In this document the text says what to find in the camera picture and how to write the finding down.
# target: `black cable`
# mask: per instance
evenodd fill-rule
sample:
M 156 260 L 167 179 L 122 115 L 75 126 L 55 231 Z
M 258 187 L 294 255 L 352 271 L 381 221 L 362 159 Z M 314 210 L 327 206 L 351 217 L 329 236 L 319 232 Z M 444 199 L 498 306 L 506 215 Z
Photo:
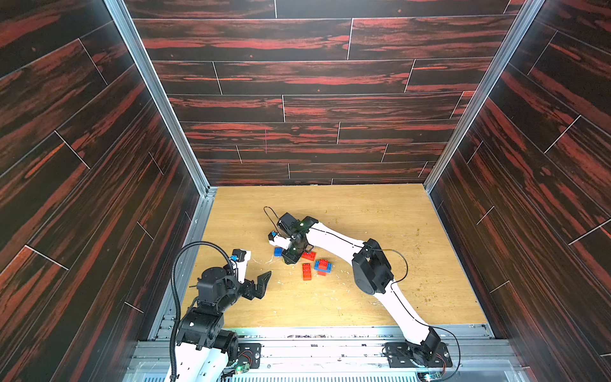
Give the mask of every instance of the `black cable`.
M 178 332 L 178 324 L 180 323 L 180 298 L 178 297 L 178 292 L 176 291 L 176 266 L 178 265 L 178 260 L 180 259 L 180 256 L 185 253 L 187 249 L 200 245 L 209 246 L 219 251 L 227 261 L 227 264 L 229 264 L 229 268 L 233 270 L 234 276 L 237 277 L 238 274 L 238 268 L 233 267 L 227 253 L 223 251 L 221 247 L 214 243 L 210 243 L 209 241 L 193 241 L 192 243 L 186 244 L 174 257 L 174 261 L 172 262 L 172 272 L 170 273 L 170 288 L 172 289 L 172 297 L 174 298 L 174 310 L 176 313 L 176 316 L 174 317 L 174 326 L 172 327 L 172 332 L 170 333 L 170 365 L 172 366 L 172 373 L 170 374 L 171 382 L 176 382 L 177 377 L 176 349 L 174 347 L 176 346 L 176 333 Z
M 267 217 L 268 217 L 269 221 L 271 221 L 271 225 L 272 225 L 272 226 L 274 226 L 274 232 L 276 232 L 276 230 L 278 229 L 278 228 L 276 227 L 276 223 L 274 223 L 274 221 L 273 221 L 273 220 L 272 220 L 272 219 L 269 217 L 269 214 L 268 214 L 268 213 L 267 213 L 267 211 L 265 210 L 266 208 L 269 208 L 269 209 L 270 209 L 270 210 L 271 210 L 271 211 L 274 213 L 274 215 L 276 216 L 276 219 L 278 219 L 278 221 L 280 221 L 280 218 L 278 217 L 278 215 L 276 214 L 276 212 L 274 211 L 274 209 L 273 209 L 273 208 L 271 208 L 270 206 L 266 205 L 265 207 L 263 207 L 263 212 L 265 213 L 265 215 L 267 215 Z
M 401 258 L 403 258 L 403 261 L 405 262 L 405 275 L 404 275 L 403 277 L 401 277 L 401 279 L 400 279 L 400 280 L 397 280 L 397 281 L 393 282 L 393 283 L 390 285 L 390 287 L 392 288 L 392 286 L 393 286 L 393 285 L 395 285 L 397 282 L 401 282 L 401 281 L 405 280 L 405 278 L 408 276 L 408 273 L 409 273 L 409 265 L 408 265 L 408 260 L 405 258 L 405 256 L 404 256 L 404 255 L 402 255 L 402 254 L 401 254 L 401 252 L 399 252 L 399 251 L 395 251 L 394 249 L 376 249 L 376 251 L 382 251 L 382 252 L 384 252 L 384 251 L 392 251 L 392 252 L 394 252 L 394 253 L 399 254 L 399 256 L 401 256 Z
M 460 352 L 460 344 L 458 343 L 458 339 L 456 338 L 456 336 L 454 335 L 454 333 L 452 333 L 451 331 L 449 331 L 448 329 L 445 328 L 441 328 L 440 326 L 432 326 L 432 325 L 427 325 L 424 322 L 420 322 L 418 320 L 416 320 L 414 318 L 414 316 L 409 312 L 408 308 L 405 307 L 405 305 L 403 304 L 403 302 L 401 301 L 401 299 L 399 298 L 399 296 L 397 296 L 397 293 L 395 292 L 395 290 L 392 289 L 392 285 L 390 286 L 390 289 L 392 290 L 392 293 L 395 295 L 395 297 L 397 297 L 397 300 L 399 300 L 399 303 L 401 303 L 401 306 L 403 306 L 403 309 L 405 309 L 405 311 L 409 314 L 409 316 L 416 321 L 417 323 L 419 323 L 420 325 L 424 325 L 424 326 L 428 326 L 429 328 L 433 328 L 433 329 L 441 329 L 441 330 L 445 330 L 448 333 L 450 333 L 452 335 L 452 337 L 454 337 L 454 341 L 456 341 L 456 346 L 458 347 L 458 363 L 456 364 L 456 369 L 452 372 L 452 374 L 448 377 L 448 378 L 444 378 L 442 380 L 435 380 L 435 381 L 447 381 L 449 380 L 451 377 L 454 376 L 454 374 L 456 374 L 456 372 L 458 371 L 458 368 L 460 367 L 460 361 L 461 361 L 461 352 Z

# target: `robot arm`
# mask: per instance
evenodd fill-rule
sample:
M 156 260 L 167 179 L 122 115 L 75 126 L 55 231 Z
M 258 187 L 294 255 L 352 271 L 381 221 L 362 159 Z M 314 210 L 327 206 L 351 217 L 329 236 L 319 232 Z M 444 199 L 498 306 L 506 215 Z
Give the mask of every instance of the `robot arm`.
M 351 263 L 356 285 L 377 298 L 401 328 L 410 344 L 410 358 L 420 365 L 428 365 L 434 359 L 441 340 L 395 286 L 390 263 L 375 240 L 347 237 L 309 216 L 298 221 L 286 213 L 277 226 L 287 237 L 271 232 L 268 238 L 270 244 L 284 249 L 285 263 L 296 263 L 307 245 L 323 248 Z
M 271 271 L 259 275 L 257 283 L 245 280 L 251 252 L 234 249 L 230 258 L 237 275 L 226 265 L 212 267 L 197 280 L 198 296 L 180 321 L 176 336 L 178 382 L 216 382 L 229 360 L 238 359 L 238 336 L 222 330 L 224 312 L 238 301 L 263 298 Z M 166 382 L 170 381 L 168 370 Z

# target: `red lego brick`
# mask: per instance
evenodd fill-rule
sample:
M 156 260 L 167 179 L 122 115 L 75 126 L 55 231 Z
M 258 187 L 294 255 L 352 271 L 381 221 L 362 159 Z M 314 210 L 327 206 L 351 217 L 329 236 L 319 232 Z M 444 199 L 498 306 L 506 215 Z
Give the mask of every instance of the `red lego brick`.
M 304 271 L 304 281 L 312 280 L 312 269 L 310 268 L 310 263 L 305 263 L 301 266 Z
M 310 260 L 312 262 L 316 259 L 316 252 L 304 252 L 304 254 L 301 255 L 301 257 L 303 259 Z

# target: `wooden table surface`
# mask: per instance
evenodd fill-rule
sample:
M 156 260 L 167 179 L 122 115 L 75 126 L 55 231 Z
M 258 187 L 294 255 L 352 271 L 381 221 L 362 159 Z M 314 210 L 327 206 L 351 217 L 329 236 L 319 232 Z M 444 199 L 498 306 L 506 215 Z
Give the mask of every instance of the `wooden table surface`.
M 429 324 L 486 322 L 422 185 L 244 186 L 218 189 L 203 239 L 227 253 L 234 248 L 252 251 L 247 279 L 273 273 L 263 299 L 241 298 L 225 313 L 226 328 L 396 325 L 377 299 L 358 289 L 351 264 L 315 248 L 318 259 L 333 263 L 332 273 L 322 277 L 314 271 L 311 281 L 303 281 L 301 264 L 307 260 L 286 265 L 274 257 L 266 205 L 278 216 L 311 216 L 344 235 L 373 238 L 382 248 L 401 252 L 409 275 L 399 286 Z M 401 257 L 394 252 L 386 256 L 395 278 L 403 277 Z M 202 247 L 189 285 L 196 285 L 207 268 L 224 264 L 218 252 Z M 187 289 L 183 314 L 196 295 L 196 288 Z

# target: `aluminum frame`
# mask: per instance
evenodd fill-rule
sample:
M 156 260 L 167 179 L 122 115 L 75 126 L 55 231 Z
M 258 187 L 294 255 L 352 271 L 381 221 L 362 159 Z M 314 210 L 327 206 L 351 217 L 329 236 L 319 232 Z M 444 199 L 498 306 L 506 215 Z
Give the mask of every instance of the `aluminum frame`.
M 481 79 L 480 84 L 475 90 L 475 94 L 469 102 L 467 109 L 465 110 L 462 118 L 458 121 L 456 129 L 450 137 L 447 145 L 445 145 L 444 151 L 441 153 L 441 156 L 437 160 L 437 163 L 433 167 L 430 175 L 426 178 L 424 182 L 424 188 L 427 193 L 431 193 L 435 184 L 441 177 L 445 167 L 450 162 L 450 159 L 456 152 L 458 145 L 460 145 L 464 136 L 469 131 L 469 127 L 475 120 L 477 114 L 480 112 L 481 107 L 484 105 L 484 102 L 488 98 L 488 95 L 492 91 L 492 88 L 499 80 L 500 75 L 503 73 L 503 70 L 509 63 L 510 58 L 513 56 L 513 53 L 516 51 L 516 48 L 524 38 L 526 31 L 530 28 L 533 20 L 537 13 L 539 13 L 539 9 L 543 5 L 545 0 L 526 0 L 522 9 L 518 13 L 518 16 L 513 21 L 513 24 L 509 28 L 505 39 L 501 43 L 499 50 L 494 55 L 490 66 L 488 67 L 488 71 Z
M 123 38 L 123 42 L 125 42 L 125 45 L 127 46 L 127 50 L 134 59 L 136 67 L 142 75 L 144 83 L 146 84 L 148 91 L 151 93 L 155 105 L 157 105 L 157 109 L 159 110 L 159 113 L 161 114 L 161 117 L 163 118 L 163 121 L 165 122 L 174 143 L 176 143 L 176 146 L 178 147 L 180 156 L 187 165 L 189 174 L 191 174 L 191 178 L 193 179 L 199 194 L 201 196 L 205 196 L 210 189 L 210 183 L 208 182 L 208 179 L 206 179 L 206 175 L 204 175 L 202 168 L 197 162 L 197 158 L 193 153 L 191 145 L 189 145 L 189 141 L 187 141 L 187 137 L 180 126 L 180 122 L 178 122 L 178 118 L 174 113 L 174 109 L 172 109 L 172 105 L 170 104 L 170 100 L 166 95 L 166 91 L 161 85 L 161 81 L 157 76 L 157 72 L 155 72 L 155 68 L 153 68 L 153 63 L 151 62 L 151 59 L 144 48 L 142 39 L 138 34 L 136 25 L 131 19 L 130 13 L 125 6 L 124 1 L 104 0 L 104 3 L 112 16 L 121 37 Z
M 441 325 L 451 330 L 461 346 L 461 370 L 514 373 L 521 370 L 518 358 L 508 340 L 490 338 L 484 325 Z M 404 341 L 398 326 L 332 326 L 311 328 L 233 328 L 241 343 L 263 345 L 261 366 L 248 375 L 280 377 L 287 373 L 314 376 L 346 377 L 391 376 L 382 348 L 386 342 Z M 458 348 L 454 338 L 438 331 L 455 362 Z M 167 340 L 139 342 L 127 370 L 125 381 L 138 381 L 144 375 L 164 375 L 169 368 Z

